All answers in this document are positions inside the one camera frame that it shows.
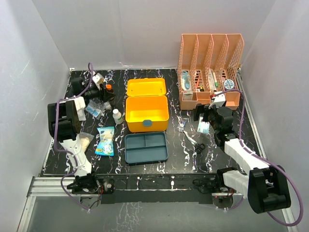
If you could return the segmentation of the brown medicine bottle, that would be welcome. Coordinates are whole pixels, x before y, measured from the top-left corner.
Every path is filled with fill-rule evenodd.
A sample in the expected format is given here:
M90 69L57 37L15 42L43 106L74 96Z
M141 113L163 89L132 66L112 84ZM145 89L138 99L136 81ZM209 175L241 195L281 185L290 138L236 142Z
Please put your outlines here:
M112 88L112 85L107 84L105 86L105 88L106 88L106 96L109 97L109 98L113 98L115 96L115 94L114 94L114 90Z

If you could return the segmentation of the clear bag blue items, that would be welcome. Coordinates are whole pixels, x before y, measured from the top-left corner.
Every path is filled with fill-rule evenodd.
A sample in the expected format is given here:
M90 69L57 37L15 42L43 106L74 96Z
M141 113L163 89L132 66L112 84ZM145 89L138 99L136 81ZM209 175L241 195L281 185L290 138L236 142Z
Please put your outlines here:
M94 118L99 119L105 111L105 107L102 104L95 103L93 100L90 100L85 110Z

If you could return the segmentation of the white plastic bottle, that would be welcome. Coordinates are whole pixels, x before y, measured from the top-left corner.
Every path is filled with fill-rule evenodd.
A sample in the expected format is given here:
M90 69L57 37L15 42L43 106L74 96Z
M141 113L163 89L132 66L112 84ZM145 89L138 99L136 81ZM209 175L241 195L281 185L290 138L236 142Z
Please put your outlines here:
M122 124L123 123L123 116L122 116L121 112L118 109L113 109L112 113L113 113L112 116L114 118L116 125Z

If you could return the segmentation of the cotton swab bag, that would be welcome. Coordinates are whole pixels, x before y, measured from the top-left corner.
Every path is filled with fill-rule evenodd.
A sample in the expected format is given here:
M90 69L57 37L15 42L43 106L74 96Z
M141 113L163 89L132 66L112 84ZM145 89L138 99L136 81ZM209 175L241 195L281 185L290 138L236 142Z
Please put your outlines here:
M100 156L114 156L113 136L114 127L99 127L99 144L95 150L96 155Z

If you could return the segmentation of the white gauze pad bag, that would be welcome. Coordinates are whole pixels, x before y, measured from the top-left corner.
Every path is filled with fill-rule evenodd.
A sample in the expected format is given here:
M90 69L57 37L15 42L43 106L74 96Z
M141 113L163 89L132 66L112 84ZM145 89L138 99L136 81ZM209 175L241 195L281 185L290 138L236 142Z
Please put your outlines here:
M86 105L85 105L84 98L83 97L76 97L73 100L74 100L74 103L75 103L78 119L80 121L86 121L85 112L84 112Z

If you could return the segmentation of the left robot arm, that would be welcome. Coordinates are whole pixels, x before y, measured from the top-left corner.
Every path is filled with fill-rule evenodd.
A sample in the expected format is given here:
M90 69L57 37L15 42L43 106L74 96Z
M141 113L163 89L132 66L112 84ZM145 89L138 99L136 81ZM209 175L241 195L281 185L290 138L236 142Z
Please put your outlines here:
M86 157L90 142L81 133L85 109L91 100L109 103L115 98L111 85L96 75L89 82L75 78L71 82L73 96L48 105L48 127L56 145L69 156L75 180L67 186L72 192L110 194L113 182L98 179ZM116 124L127 123L125 161L128 165L163 162L168 159L165 131L168 128L169 105L165 80L144 78L129 80L125 111L114 109Z

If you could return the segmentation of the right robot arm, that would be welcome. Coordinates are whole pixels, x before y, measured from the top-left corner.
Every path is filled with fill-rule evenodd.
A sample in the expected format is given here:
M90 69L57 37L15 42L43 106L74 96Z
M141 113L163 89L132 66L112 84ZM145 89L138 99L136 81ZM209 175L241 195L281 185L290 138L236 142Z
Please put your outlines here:
M282 168L275 168L256 158L255 153L234 132L233 119L233 111L225 106L198 104L194 109L194 120L208 122L212 126L217 146L244 171L242 174L235 168L219 169L216 188L222 192L232 188L241 193L257 214L290 207L287 178Z

